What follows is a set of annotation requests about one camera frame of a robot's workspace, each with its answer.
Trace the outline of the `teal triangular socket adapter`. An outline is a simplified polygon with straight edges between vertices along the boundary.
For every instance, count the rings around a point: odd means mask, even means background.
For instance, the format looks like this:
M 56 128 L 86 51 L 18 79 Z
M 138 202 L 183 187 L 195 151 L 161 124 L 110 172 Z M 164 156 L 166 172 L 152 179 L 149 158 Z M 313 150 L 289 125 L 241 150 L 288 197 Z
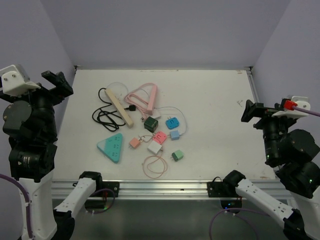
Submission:
M 121 133 L 117 133 L 111 137 L 99 141 L 96 144 L 97 149 L 115 164 L 120 162 L 122 145 L 123 135 Z

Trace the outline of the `white charger plug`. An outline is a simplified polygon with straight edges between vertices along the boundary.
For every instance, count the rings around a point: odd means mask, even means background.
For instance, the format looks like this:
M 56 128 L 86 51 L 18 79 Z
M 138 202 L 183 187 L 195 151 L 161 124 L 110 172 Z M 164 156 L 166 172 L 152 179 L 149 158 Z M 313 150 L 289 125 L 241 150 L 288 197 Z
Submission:
M 158 119 L 160 119 L 162 117 L 162 115 L 161 115 L 160 111 L 155 108 L 153 110 L 153 113 L 152 113 L 151 117 L 156 119 L 156 120 L 158 120 Z

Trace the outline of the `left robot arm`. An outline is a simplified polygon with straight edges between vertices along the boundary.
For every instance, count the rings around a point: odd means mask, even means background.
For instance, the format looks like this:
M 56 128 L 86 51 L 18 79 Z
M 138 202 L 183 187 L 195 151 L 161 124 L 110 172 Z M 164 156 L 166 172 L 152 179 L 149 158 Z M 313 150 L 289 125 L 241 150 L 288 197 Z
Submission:
M 104 184 L 100 173 L 85 171 L 67 198 L 53 207 L 58 139 L 54 107 L 71 96 L 73 89 L 62 72 L 45 71 L 42 77 L 53 84 L 52 89 L 32 82 L 18 65 L 0 71 L 0 97 L 9 103 L 2 116 L 11 147 L 7 180 L 21 194 L 22 240 L 68 240 L 82 206 L 91 195 L 101 195 Z

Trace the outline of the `dark green cube plug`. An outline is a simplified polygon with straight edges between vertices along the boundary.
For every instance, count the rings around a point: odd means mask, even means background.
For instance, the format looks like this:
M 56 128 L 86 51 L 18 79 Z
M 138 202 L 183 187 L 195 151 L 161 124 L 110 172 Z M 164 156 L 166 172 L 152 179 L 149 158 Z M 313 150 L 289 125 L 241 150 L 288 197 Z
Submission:
M 151 133 L 154 133 L 159 126 L 159 121 L 151 116 L 148 116 L 147 118 L 142 117 L 141 121 L 143 122 L 144 128 Z

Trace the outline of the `beige power strip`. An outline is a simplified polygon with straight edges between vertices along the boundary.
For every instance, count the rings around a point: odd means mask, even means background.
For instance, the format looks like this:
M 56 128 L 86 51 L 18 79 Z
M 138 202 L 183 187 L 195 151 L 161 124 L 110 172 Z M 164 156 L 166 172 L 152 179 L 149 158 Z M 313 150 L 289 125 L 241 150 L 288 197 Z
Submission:
M 116 108 L 117 112 L 119 113 L 119 115 L 121 116 L 122 120 L 127 125 L 127 127 L 132 128 L 134 126 L 133 120 L 131 119 L 129 114 L 126 112 L 124 107 L 120 104 L 119 100 L 116 98 L 114 93 L 109 88 L 105 89 L 104 92 L 105 92 L 105 95 L 109 98 L 111 103 Z

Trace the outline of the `mint green plug adapter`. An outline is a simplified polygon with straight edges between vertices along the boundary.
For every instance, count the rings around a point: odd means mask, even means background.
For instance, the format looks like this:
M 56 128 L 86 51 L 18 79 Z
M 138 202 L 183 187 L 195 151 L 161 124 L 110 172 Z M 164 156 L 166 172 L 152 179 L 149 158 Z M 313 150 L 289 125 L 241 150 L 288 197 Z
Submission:
M 182 160 L 184 156 L 185 156 L 185 154 L 181 150 L 176 150 L 171 154 L 171 158 L 175 162 Z

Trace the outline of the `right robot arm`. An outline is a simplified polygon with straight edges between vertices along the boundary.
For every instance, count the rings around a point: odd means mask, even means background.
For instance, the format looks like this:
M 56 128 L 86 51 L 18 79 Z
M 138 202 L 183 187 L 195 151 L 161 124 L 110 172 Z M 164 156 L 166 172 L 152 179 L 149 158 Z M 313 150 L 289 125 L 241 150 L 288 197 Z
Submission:
M 237 170 L 222 180 L 227 196 L 237 194 L 255 204 L 278 223 L 289 240 L 320 238 L 320 168 L 313 161 L 320 148 L 308 131 L 289 131 L 298 119 L 308 115 L 319 116 L 311 111 L 309 98 L 292 96 L 274 107 L 248 99 L 241 117 L 244 123 L 259 118 L 253 127 L 263 133 L 265 164 L 279 168 L 275 174 L 294 198 L 296 208 L 276 200 Z

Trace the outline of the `pink plug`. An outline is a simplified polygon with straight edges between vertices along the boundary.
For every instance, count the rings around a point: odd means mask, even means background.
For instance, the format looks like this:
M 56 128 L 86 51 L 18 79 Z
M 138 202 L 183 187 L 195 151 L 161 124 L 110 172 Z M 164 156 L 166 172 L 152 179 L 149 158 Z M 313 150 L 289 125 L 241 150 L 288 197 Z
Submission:
M 142 143 L 142 139 L 141 138 L 132 138 L 130 141 L 129 141 L 129 148 L 131 149 L 137 149 L 141 143 Z

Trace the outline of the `white usb charger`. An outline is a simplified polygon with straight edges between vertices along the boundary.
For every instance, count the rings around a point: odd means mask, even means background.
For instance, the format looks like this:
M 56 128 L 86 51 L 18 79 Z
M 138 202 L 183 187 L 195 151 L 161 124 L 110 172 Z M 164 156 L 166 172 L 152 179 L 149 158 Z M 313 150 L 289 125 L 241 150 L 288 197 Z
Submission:
M 147 150 L 154 155 L 157 155 L 162 149 L 163 146 L 154 140 L 147 147 Z

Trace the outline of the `blue plug adapter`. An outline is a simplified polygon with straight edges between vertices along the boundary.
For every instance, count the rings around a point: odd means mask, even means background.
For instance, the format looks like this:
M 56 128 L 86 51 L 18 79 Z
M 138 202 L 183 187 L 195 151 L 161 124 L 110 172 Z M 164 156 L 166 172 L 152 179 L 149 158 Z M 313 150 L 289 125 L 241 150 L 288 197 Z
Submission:
M 180 132 L 178 130 L 173 130 L 169 133 L 169 138 L 172 140 L 172 141 L 175 141 L 175 140 L 179 140 L 180 139 Z

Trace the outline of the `pink plug adapter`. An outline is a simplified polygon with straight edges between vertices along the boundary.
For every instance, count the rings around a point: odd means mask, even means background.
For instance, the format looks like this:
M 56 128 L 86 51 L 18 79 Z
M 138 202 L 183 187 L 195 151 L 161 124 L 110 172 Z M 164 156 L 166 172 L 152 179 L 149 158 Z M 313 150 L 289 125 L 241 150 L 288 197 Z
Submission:
M 163 131 L 158 131 L 154 136 L 153 136 L 153 141 L 157 142 L 158 144 L 162 145 L 168 138 L 168 135 L 164 133 Z

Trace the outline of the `teal plug adapter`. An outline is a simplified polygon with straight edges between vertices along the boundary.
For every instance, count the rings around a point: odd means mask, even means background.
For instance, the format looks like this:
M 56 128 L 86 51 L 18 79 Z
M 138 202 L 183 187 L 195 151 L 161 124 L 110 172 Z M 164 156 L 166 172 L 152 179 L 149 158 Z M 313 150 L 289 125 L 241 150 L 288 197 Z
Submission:
M 176 117 L 170 117 L 165 121 L 165 125 L 169 130 L 173 130 L 180 126 L 180 122 Z

